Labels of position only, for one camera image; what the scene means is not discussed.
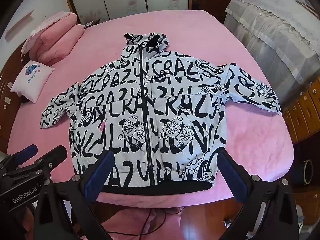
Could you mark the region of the black white graffiti jacket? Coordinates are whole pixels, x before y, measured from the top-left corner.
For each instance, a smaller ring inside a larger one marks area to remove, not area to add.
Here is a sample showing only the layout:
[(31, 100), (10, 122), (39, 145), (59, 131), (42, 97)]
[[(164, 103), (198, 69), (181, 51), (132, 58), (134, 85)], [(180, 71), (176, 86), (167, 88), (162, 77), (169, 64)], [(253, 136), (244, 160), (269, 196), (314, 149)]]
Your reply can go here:
[(235, 63), (216, 66), (169, 51), (166, 35), (125, 35), (118, 60), (53, 97), (40, 126), (64, 116), (74, 172), (104, 151), (114, 165), (103, 192), (163, 196), (210, 189), (226, 148), (226, 103), (280, 114), (275, 92)]

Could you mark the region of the wooden headboard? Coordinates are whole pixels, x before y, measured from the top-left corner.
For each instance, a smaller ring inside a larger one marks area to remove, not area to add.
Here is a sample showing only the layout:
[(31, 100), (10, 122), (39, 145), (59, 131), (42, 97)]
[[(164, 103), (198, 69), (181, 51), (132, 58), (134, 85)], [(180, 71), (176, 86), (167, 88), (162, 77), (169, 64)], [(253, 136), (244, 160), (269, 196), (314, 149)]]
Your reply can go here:
[(22, 68), (30, 60), (29, 54), (21, 56), (23, 44), (24, 42), (15, 49), (1, 70), (0, 143), (3, 153), (7, 152), (11, 129), (21, 105), (21, 98), (17, 93), (10, 91), (10, 84), (15, 82)]

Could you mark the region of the small white printed pillow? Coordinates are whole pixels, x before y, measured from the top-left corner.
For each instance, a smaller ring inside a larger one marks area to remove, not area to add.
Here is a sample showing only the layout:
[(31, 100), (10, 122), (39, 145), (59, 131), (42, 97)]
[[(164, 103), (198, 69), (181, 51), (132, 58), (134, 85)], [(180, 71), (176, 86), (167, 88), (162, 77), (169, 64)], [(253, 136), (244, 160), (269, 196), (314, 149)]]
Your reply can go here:
[(29, 61), (20, 71), (10, 91), (36, 103), (54, 69), (36, 61)]

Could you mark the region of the wooden drawer cabinet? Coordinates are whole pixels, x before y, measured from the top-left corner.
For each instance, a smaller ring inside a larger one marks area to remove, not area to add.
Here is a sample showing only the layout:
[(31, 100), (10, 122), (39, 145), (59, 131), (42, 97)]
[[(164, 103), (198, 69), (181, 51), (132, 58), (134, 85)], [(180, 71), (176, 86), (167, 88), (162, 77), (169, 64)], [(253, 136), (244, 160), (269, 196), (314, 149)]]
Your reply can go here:
[(319, 77), (289, 107), (283, 118), (292, 143), (296, 144), (319, 132)]

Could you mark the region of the folded pink quilt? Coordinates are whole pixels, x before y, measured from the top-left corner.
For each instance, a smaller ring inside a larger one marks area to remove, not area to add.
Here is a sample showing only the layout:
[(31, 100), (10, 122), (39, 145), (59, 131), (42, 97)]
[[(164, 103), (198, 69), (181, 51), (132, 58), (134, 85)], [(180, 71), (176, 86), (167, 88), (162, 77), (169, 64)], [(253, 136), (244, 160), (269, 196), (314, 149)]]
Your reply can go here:
[(63, 60), (85, 32), (77, 20), (75, 13), (65, 11), (44, 20), (26, 39), (21, 55), (47, 66)]

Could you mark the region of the grey covered furniture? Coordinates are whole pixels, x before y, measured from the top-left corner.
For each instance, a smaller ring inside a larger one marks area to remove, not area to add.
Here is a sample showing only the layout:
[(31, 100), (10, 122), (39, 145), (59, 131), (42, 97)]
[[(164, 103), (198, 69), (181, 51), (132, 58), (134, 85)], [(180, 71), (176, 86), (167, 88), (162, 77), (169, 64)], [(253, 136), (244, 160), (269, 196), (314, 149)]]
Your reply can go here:
[(231, 0), (225, 12), (281, 102), (319, 76), (319, 18), (302, 0)]

